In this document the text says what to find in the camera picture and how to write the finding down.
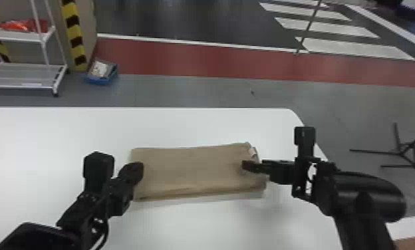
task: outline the black tripod stand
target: black tripod stand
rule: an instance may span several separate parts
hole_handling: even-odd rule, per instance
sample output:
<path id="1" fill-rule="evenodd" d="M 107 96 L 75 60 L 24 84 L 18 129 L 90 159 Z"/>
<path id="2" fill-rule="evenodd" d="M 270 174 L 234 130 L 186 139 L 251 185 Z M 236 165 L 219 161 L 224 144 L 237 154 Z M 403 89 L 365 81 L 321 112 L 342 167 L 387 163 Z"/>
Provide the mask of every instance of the black tripod stand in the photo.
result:
<path id="1" fill-rule="evenodd" d="M 390 152 L 384 151 L 373 151 L 373 150 L 354 150 L 351 149 L 351 152 L 365 153 L 365 154 L 384 154 L 388 156 L 398 156 L 406 160 L 409 165 L 381 165 L 382 168 L 414 168 L 415 169 L 415 140 L 408 143 L 401 143 L 400 136 L 398 135 L 398 126 L 397 123 L 394 123 L 394 137 L 396 148 Z M 406 154 L 412 150 L 411 160 Z"/>

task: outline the metal shelf rack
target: metal shelf rack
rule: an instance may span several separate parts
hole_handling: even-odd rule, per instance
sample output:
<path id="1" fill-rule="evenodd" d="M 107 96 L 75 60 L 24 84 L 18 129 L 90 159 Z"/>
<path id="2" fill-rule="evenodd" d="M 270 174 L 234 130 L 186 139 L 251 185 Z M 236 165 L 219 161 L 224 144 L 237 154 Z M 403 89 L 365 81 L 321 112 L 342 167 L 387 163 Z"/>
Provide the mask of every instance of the metal shelf rack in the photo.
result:
<path id="1" fill-rule="evenodd" d="M 59 85 L 68 70 L 68 65 L 66 63 L 65 54 L 63 53 L 63 47 L 60 43 L 59 34 L 55 28 L 56 26 L 51 12 L 51 7 L 49 5 L 49 1 L 45 0 L 46 10 L 52 26 L 49 27 L 48 32 L 42 33 L 35 2 L 34 0 L 29 0 L 29 2 L 31 3 L 38 33 L 4 31 L 0 29 L 0 41 L 40 44 L 45 64 L 4 62 L 0 56 L 0 88 L 49 89 L 52 90 L 53 96 L 58 96 Z M 47 42 L 53 34 L 57 39 L 57 43 L 59 44 L 59 49 L 62 54 L 62 65 L 52 65 L 49 63 Z"/>

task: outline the gray wall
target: gray wall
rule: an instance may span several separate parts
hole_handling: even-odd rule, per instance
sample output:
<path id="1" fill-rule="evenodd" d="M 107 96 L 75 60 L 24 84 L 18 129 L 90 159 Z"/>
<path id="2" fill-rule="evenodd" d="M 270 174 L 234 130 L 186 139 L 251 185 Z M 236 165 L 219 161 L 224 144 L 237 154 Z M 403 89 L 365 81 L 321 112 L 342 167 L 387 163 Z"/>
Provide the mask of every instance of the gray wall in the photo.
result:
<path id="1" fill-rule="evenodd" d="M 61 14 L 61 0 L 35 0 L 39 18 L 49 20 L 45 1 L 49 1 L 57 31 L 65 51 L 67 63 L 72 68 L 74 62 L 70 55 L 67 30 Z M 92 8 L 92 0 L 76 0 L 76 4 L 80 16 L 80 25 L 82 27 L 84 49 L 86 57 L 89 60 L 97 38 L 96 18 Z M 33 12 L 29 0 L 0 0 L 0 21 L 30 18 L 33 18 Z M 14 63 L 44 63 L 40 44 L 5 42 L 5 45 L 9 51 L 9 56 Z M 51 39 L 49 39 L 47 51 L 50 63 L 63 63 L 55 36 L 52 36 Z"/>

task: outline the red object on shelf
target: red object on shelf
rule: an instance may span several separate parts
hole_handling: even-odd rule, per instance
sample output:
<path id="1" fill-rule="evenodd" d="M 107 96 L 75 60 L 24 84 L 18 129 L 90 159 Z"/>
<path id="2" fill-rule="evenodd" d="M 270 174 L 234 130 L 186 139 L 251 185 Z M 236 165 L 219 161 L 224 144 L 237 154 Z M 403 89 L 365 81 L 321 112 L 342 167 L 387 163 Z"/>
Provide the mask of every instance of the red object on shelf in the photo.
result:
<path id="1" fill-rule="evenodd" d="M 41 32 L 48 32 L 48 21 L 40 19 L 39 23 Z M 1 22 L 0 28 L 6 31 L 38 32 L 34 19 Z"/>

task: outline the metal stand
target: metal stand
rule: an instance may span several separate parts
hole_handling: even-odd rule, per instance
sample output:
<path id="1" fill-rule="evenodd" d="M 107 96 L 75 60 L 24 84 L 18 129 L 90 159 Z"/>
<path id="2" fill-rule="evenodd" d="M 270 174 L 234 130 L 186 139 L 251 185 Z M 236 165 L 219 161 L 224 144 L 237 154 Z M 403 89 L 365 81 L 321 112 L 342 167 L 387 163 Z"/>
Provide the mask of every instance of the metal stand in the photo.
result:
<path id="1" fill-rule="evenodd" d="M 37 7 L 35 6 L 35 1 L 29 0 L 37 32 L 24 33 L 0 29 L 0 41 L 40 44 L 45 63 L 31 64 L 4 62 L 0 55 L 0 88 L 47 89 L 52 90 L 54 97 L 59 96 L 59 85 L 68 70 L 68 65 L 59 39 L 59 34 L 57 33 L 49 0 L 44 0 L 44 2 L 49 21 L 51 22 L 51 26 L 47 32 L 41 32 L 39 14 Z M 50 63 L 47 52 L 47 42 L 53 35 L 55 35 L 55 39 L 59 45 L 63 64 L 53 65 Z"/>
<path id="2" fill-rule="evenodd" d="M 381 165 L 382 168 L 414 168 L 415 169 L 415 140 L 412 142 L 401 143 L 400 136 L 398 135 L 397 123 L 394 123 L 394 137 L 395 137 L 395 149 L 389 152 L 374 151 L 374 150 L 355 150 L 351 149 L 351 152 L 364 153 L 364 154 L 382 154 L 387 156 L 398 156 L 403 160 L 406 160 L 409 165 Z M 412 150 L 412 157 L 410 159 L 407 153 Z"/>

